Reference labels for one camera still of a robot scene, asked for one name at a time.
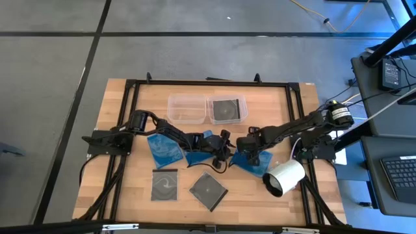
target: plastic tray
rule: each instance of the plastic tray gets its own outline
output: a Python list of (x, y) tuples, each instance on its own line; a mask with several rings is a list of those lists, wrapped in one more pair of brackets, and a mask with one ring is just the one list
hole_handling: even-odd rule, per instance
[(206, 97), (201, 94), (171, 94), (168, 119), (173, 124), (202, 124), (207, 115)]

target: white cable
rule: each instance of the white cable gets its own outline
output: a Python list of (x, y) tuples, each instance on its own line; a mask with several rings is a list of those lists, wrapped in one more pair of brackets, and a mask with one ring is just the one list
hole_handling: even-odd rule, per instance
[(294, 152), (294, 148), (296, 147), (296, 145), (297, 145), (297, 143), (298, 143), (298, 141), (300, 140), (300, 137), (298, 138), (298, 140), (296, 140), (295, 142), (294, 142), (294, 144), (293, 144), (293, 147), (292, 147), (292, 151), (291, 151), (291, 159), (292, 159), (292, 157), (293, 157), (293, 152)]
[(359, 126), (367, 123), (369, 120), (373, 119), (374, 117), (376, 117), (377, 115), (379, 115), (381, 112), (385, 111), (387, 108), (389, 108), (390, 106), (392, 106), (393, 104), (395, 104), (398, 100), (406, 97), (407, 95), (411, 94), (415, 90), (416, 90), (416, 88), (413, 88), (413, 89), (409, 90), (408, 92), (406, 92), (405, 94), (401, 95), (399, 98), (397, 98), (396, 100), (392, 101), (390, 104), (386, 105), (383, 109), (379, 110), (376, 114), (373, 114), (372, 116), (370, 116), (369, 118), (367, 118), (366, 121), (364, 121), (361, 124), (357, 125), (357, 127), (359, 127)]
[(351, 99), (353, 99), (353, 98), (355, 98), (355, 97), (357, 97), (357, 96), (360, 96), (361, 94), (356, 94), (356, 95), (353, 95), (353, 96), (351, 96), (350, 98), (348, 98), (347, 100), (345, 100), (345, 101), (343, 101), (342, 102), (342, 104), (345, 104), (345, 103), (347, 103), (348, 101), (350, 101)]
[[(353, 104), (353, 102), (352, 102), (352, 101), (347, 101), (346, 103), (343, 103), (343, 104), (348, 104), (348, 103)], [(356, 103), (356, 105), (360, 105), (360, 106), (364, 107), (364, 105), (363, 105), (363, 104), (360, 104), (360, 103)]]

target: metal bracket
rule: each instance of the metal bracket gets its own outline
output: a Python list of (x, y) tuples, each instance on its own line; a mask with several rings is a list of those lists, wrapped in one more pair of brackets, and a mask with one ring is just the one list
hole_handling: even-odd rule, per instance
[(136, 84), (136, 80), (128, 79), (125, 81), (125, 88), (131, 88)]
[(88, 142), (87, 153), (91, 155), (129, 155), (133, 137), (132, 134), (114, 136), (112, 131), (97, 130), (92, 132), (91, 137), (83, 136), (83, 140)]
[(151, 78), (150, 72), (148, 72), (148, 73), (146, 74), (146, 82), (149, 84), (151, 79), (152, 79), (152, 78)]
[(296, 234), (319, 234), (318, 229), (299, 228), (299, 227), (283, 227), (282, 233), (296, 233)]
[(262, 83), (262, 81), (260, 79), (260, 75), (258, 73), (256, 73), (255, 76), (254, 76), (254, 82), (257, 82), (257, 84)]
[(295, 92), (300, 92), (299, 83), (297, 82), (289, 82), (287, 83), (290, 88), (292, 88)]
[(216, 233), (216, 225), (205, 225), (206, 233)]
[(104, 224), (103, 231), (138, 229), (138, 224)]

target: metal clamp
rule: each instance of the metal clamp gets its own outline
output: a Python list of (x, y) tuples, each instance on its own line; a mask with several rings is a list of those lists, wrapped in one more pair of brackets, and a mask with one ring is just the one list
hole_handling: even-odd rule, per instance
[(283, 227), (282, 233), (319, 234), (319, 230), (299, 227)]
[(138, 229), (138, 224), (104, 224), (103, 231)]

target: yellow cable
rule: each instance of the yellow cable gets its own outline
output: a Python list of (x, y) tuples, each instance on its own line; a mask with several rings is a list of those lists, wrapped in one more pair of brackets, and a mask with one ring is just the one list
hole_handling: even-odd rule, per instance
[(355, 98), (355, 97), (357, 97), (357, 96), (359, 96), (359, 95), (361, 95), (361, 94), (356, 94), (356, 95), (353, 95), (352, 97), (350, 97), (350, 98), (348, 98), (347, 100), (343, 101), (343, 102), (342, 102), (342, 104), (345, 104), (345, 103), (349, 102), (351, 99), (353, 99), (353, 98)]
[[(308, 11), (308, 12), (312, 12), (312, 13), (314, 13), (314, 14), (316, 14), (316, 15), (318, 15), (318, 16), (320, 16), (321, 18), (323, 18), (324, 20), (326, 20), (327, 19), (327, 17), (325, 17), (325, 16), (323, 16), (322, 14), (320, 14), (320, 13), (318, 13), (318, 12), (316, 12), (316, 11), (314, 11), (314, 10), (311, 10), (311, 9), (308, 9), (308, 8), (306, 8), (306, 7), (304, 7), (304, 6), (302, 6), (300, 3), (298, 3), (298, 2), (296, 2), (295, 0), (291, 0), (292, 1), (292, 3), (294, 3), (294, 4), (296, 4), (296, 5), (298, 5), (300, 8), (302, 8), (302, 9), (304, 9), (304, 10), (306, 10), (306, 11)], [(356, 18), (350, 23), (350, 25), (346, 28), (346, 29), (344, 29), (344, 30), (342, 30), (342, 31), (338, 31), (334, 26), (332, 26), (332, 24), (331, 24), (331, 22), (327, 22), (326, 24), (328, 24), (331, 28), (332, 28), (332, 30), (334, 30), (335, 32), (337, 32), (337, 33), (343, 33), (343, 32), (345, 32), (345, 31), (347, 31), (347, 30), (349, 30), (350, 28), (351, 28), (351, 26), (358, 20), (358, 18), (360, 17), (360, 15), (364, 12), (364, 10), (366, 9), (366, 7), (368, 6), (368, 4), (370, 3), (370, 0), (368, 0), (366, 3), (365, 3), (365, 5), (363, 6), (363, 8), (361, 9), (361, 11), (358, 13), (358, 15), (356, 16)]]

